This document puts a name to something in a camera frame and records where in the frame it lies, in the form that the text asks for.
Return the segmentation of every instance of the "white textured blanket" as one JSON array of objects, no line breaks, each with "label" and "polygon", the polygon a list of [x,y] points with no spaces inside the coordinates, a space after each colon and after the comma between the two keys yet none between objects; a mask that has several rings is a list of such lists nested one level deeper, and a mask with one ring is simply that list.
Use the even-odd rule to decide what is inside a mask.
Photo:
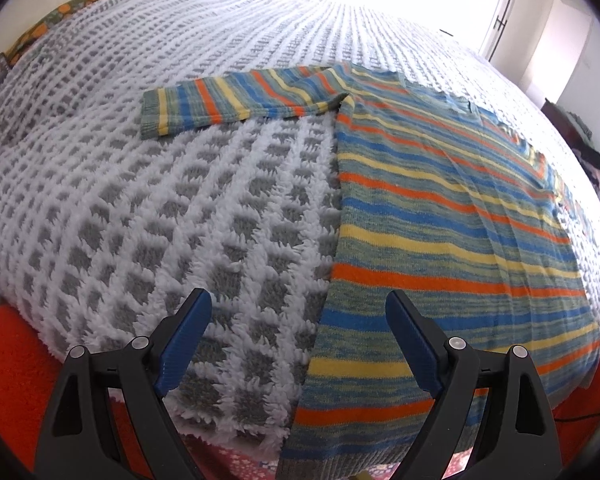
[{"label": "white textured blanket", "polygon": [[0,294],[63,358],[208,288],[214,322],[168,407],[182,431],[274,458],[337,243],[333,115],[141,140],[141,97],[343,59],[467,97],[546,155],[593,227],[560,213],[600,324],[600,202],[544,115],[452,39],[320,0],[103,0],[43,36],[0,91]]}]

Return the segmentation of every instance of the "red fabric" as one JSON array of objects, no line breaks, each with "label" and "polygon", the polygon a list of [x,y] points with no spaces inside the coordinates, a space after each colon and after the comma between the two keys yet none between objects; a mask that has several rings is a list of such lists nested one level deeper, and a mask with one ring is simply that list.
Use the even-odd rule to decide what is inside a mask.
[{"label": "red fabric", "polygon": [[[40,425],[60,368],[61,364],[19,314],[9,306],[0,306],[0,435],[29,469],[33,469]],[[125,407],[114,402],[113,410],[131,467],[150,477]],[[576,389],[554,410],[554,417],[574,418],[597,412],[600,412],[600,364],[591,386]],[[563,463],[567,464],[576,455],[599,423],[600,417],[556,424]],[[221,463],[218,450],[191,437],[186,438],[186,444],[209,480],[235,479]]]},{"label": "red fabric", "polygon": [[[0,306],[0,436],[30,470],[46,404],[60,368],[61,364],[16,310]],[[112,405],[130,466],[151,478],[126,408],[119,402]],[[187,438],[186,443],[209,480],[235,479],[202,441]]]},{"label": "red fabric", "polygon": [[600,416],[573,422],[560,422],[561,419],[577,418],[592,413],[600,413],[600,364],[589,388],[577,388],[554,410],[556,428],[560,438],[562,463],[568,464],[586,444],[600,424]]}]

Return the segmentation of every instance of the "blue stripe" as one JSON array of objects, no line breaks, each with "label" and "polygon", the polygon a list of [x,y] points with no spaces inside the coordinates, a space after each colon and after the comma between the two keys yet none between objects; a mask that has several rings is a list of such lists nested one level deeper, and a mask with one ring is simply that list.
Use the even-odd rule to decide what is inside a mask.
[{"label": "blue stripe", "polygon": [[232,74],[235,81],[254,101],[253,103],[245,104],[245,106],[254,108],[263,108],[267,112],[267,117],[276,118],[280,108],[288,108],[280,102],[274,102],[273,98],[266,94],[262,86],[256,82],[253,76],[249,73],[237,72]]},{"label": "blue stripe", "polygon": [[[476,152],[476,141],[475,140],[468,139],[465,136],[460,136],[458,133],[452,132],[450,130],[445,130],[443,128],[440,128],[439,126],[435,126],[434,124],[423,122],[421,120],[418,120],[417,118],[401,116],[400,114],[397,114],[397,113],[392,114],[390,117],[390,120],[398,126],[410,126],[411,128],[413,128],[415,130],[420,130],[424,133],[431,134],[434,138],[438,137],[438,138],[446,140],[456,146],[465,148],[465,149],[469,150],[470,152],[474,152],[474,153]],[[378,125],[377,121],[358,120],[358,122],[374,123],[374,124],[376,124],[376,127],[379,127],[383,130],[387,130],[387,128],[383,128],[382,126]],[[510,160],[510,158],[507,158],[506,156],[504,156],[503,154],[501,154],[500,152],[498,152],[497,150],[495,150],[491,147],[488,147],[488,148],[484,147],[481,149],[488,150],[489,154],[490,154],[490,160],[492,160],[493,162],[496,162],[496,163],[500,164],[501,166],[504,166],[510,170],[515,171],[521,177],[523,177],[523,179],[530,186],[538,183],[538,176],[531,171],[530,164],[528,163],[528,161],[526,161],[526,159],[524,159],[522,157],[521,153],[510,152],[511,155],[514,155],[514,156],[517,155],[517,157],[520,157],[519,161],[517,162],[517,161]]]},{"label": "blue stripe", "polygon": [[[408,91],[406,94],[406,97],[403,100],[406,105],[410,105],[411,107],[416,108],[416,110],[417,109],[425,110],[425,111],[433,114],[435,117],[441,116],[440,109],[437,107],[432,107],[430,105],[430,103],[427,103],[426,101],[423,101],[422,99],[418,99],[417,92]],[[440,103],[440,106],[442,106],[444,108],[449,108],[448,102],[449,102],[448,100],[445,100],[444,102]],[[391,119],[392,122],[400,124],[400,126],[409,125],[409,126],[415,127],[416,129],[419,129],[419,130],[425,130],[429,133],[434,134],[435,136],[440,136],[440,137],[443,137],[444,139],[448,139],[455,144],[467,146],[467,147],[471,148],[472,151],[475,150],[475,141],[474,140],[468,139],[464,135],[459,136],[459,134],[457,132],[453,132],[443,126],[437,126],[435,124],[432,124],[431,122],[426,120],[427,119],[426,117],[424,117],[421,114],[418,114],[417,111],[405,110],[405,114],[400,114],[399,112],[395,112],[388,108],[381,108],[381,110],[382,110],[381,113],[383,115],[389,116],[389,118]],[[464,114],[456,112],[451,117],[445,116],[443,114],[442,114],[442,117],[444,117],[445,119],[450,119],[456,123],[459,123],[458,125],[461,129],[465,128],[465,129],[471,129],[471,130],[478,130],[478,132],[485,133],[487,135],[487,137],[492,137],[491,139],[490,138],[484,139],[485,141],[490,143],[490,146],[498,146],[498,148],[500,150],[504,149],[504,147],[502,145],[494,142],[494,140],[493,140],[494,133],[491,130],[489,130],[487,127],[485,127],[481,124],[477,124],[475,122],[476,115],[469,114],[468,112],[465,112]],[[467,134],[475,135],[473,132],[467,132]],[[520,156],[519,152],[513,152],[511,149],[509,149],[508,151],[509,151],[509,153],[511,153],[511,155]],[[499,152],[493,153],[492,155],[494,158],[504,157],[504,155]],[[502,161],[505,162],[507,165],[512,164],[512,160],[510,160],[508,158],[503,158]]]},{"label": "blue stripe", "polygon": [[176,86],[176,90],[178,91],[178,107],[180,108],[180,116],[182,117],[182,129],[183,131],[192,130],[196,127],[196,124],[191,116],[191,101],[187,96],[184,86]]},{"label": "blue stripe", "polygon": [[332,94],[330,92],[327,92],[326,88],[324,87],[324,84],[318,79],[317,75],[320,73],[327,77],[324,71],[316,72],[313,76],[306,77],[300,80],[296,85],[298,88],[301,88],[309,95],[311,95],[313,102],[331,101],[334,100],[338,95],[342,96],[342,99],[344,99],[344,96],[349,94],[348,92],[340,88],[340,86],[336,82],[332,85],[332,88],[336,91],[336,93]]},{"label": "blue stripe", "polygon": [[[353,209],[357,209],[358,211],[364,211],[371,215],[393,216],[394,218],[398,218],[405,222],[410,222],[416,225],[426,225],[441,229],[453,229],[456,232],[456,234],[463,234],[467,237],[476,238],[478,240],[488,238],[491,241],[491,245],[489,246],[491,252],[484,254],[492,254],[494,248],[496,248],[498,245],[507,246],[511,248],[519,248],[525,251],[529,251],[533,254],[541,252],[539,251],[540,247],[537,243],[529,244],[524,240],[516,239],[514,232],[512,233],[514,237],[506,237],[499,232],[487,229],[486,225],[484,228],[468,227],[461,221],[455,220],[456,218],[461,218],[461,215],[458,213],[456,213],[453,218],[445,218],[443,216],[436,215],[432,212],[411,212],[392,205],[383,205],[375,203],[368,204],[367,202],[364,202],[357,198],[345,198],[342,201],[342,205],[343,207],[350,207]],[[504,229],[510,230],[511,227],[509,225],[505,225]],[[550,247],[552,246],[552,242],[547,240],[547,243]]]},{"label": "blue stripe", "polygon": [[[430,155],[419,155],[417,153],[404,153],[397,152],[396,150],[391,149],[386,144],[379,144],[377,142],[370,142],[369,140],[362,139],[359,137],[353,137],[346,133],[340,133],[338,135],[338,142],[340,141],[350,142],[351,144],[357,144],[359,146],[364,146],[370,150],[375,150],[376,152],[386,153],[387,155],[394,156],[395,158],[400,158],[401,160],[408,160],[410,162],[421,162],[428,166],[432,166],[434,168],[439,168],[444,173],[458,173],[459,168],[455,166],[451,161],[448,164],[442,164],[436,160],[433,156]],[[496,189],[499,192],[506,193],[508,196],[515,196],[516,198],[528,202],[529,195],[520,191],[519,188],[514,186],[513,184],[505,184],[503,180],[494,180],[493,177],[483,178],[477,170],[473,170],[472,168],[463,166],[462,173],[468,176],[473,182],[480,184],[483,188],[486,189]],[[548,197],[544,200],[535,199],[536,205],[541,205],[544,202],[548,202]]]},{"label": "blue stripe", "polygon": [[[583,305],[572,310],[560,310],[558,312],[545,312],[542,314],[495,314],[473,317],[436,317],[435,321],[445,332],[454,330],[476,330],[481,328],[497,326],[521,326],[528,323],[548,323],[560,319],[570,319],[590,312],[589,305]],[[362,314],[351,314],[326,307],[322,311],[320,324],[333,326],[346,330],[359,330],[360,332],[389,332],[384,314],[382,316],[363,316]]]}]

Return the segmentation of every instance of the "bed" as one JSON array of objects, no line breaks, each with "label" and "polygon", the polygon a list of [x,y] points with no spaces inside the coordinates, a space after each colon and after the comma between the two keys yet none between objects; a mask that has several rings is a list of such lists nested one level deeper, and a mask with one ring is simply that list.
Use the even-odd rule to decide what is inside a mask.
[{"label": "bed", "polygon": [[[0,296],[63,359],[75,344],[101,351],[151,332],[193,287],[205,286],[216,298],[213,323],[165,403],[182,433],[277,459],[336,256],[334,114],[143,139],[139,105],[145,91],[184,80],[343,60],[402,72],[490,110],[546,158],[564,180],[555,214],[571,240],[600,342],[600,202],[547,118],[451,38],[323,0],[98,0],[39,38],[0,88]],[[308,132],[318,139],[312,153],[324,171],[296,189],[298,168],[288,166],[291,194],[277,192],[267,164],[300,152],[290,139]],[[231,184],[228,173],[241,171],[254,146],[267,155],[254,159],[260,166],[250,180]],[[237,205],[232,192],[245,186],[251,197]],[[298,204],[312,207],[310,197],[325,214],[296,218]],[[266,213],[269,205],[275,214]],[[297,232],[323,241],[296,251],[292,267],[283,247],[294,234],[276,230],[276,215],[287,210],[285,220],[304,222]],[[262,240],[249,244],[254,232]],[[249,272],[266,262],[269,274]],[[237,278],[242,265],[247,271]],[[304,280],[285,300],[289,309],[256,308],[266,280],[284,272]],[[296,303],[302,306],[294,310]],[[296,337],[298,326],[304,338]],[[593,357],[599,354],[600,346]]]}]

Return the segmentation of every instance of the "black object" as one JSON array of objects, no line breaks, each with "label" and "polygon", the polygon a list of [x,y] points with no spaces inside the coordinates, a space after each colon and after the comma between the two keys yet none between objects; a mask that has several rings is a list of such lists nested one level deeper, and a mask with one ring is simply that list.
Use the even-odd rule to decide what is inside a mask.
[{"label": "black object", "polygon": [[526,349],[475,350],[449,338],[394,290],[386,318],[418,386],[435,399],[395,480],[441,479],[460,439],[476,388],[489,388],[462,480],[553,480],[562,467],[551,407]]},{"label": "black object", "polygon": [[108,388],[120,388],[155,480],[204,480],[162,397],[187,369],[211,318],[211,297],[196,288],[149,337],[123,349],[67,356],[42,423],[34,474],[41,480],[138,480],[128,468],[112,418]]}]

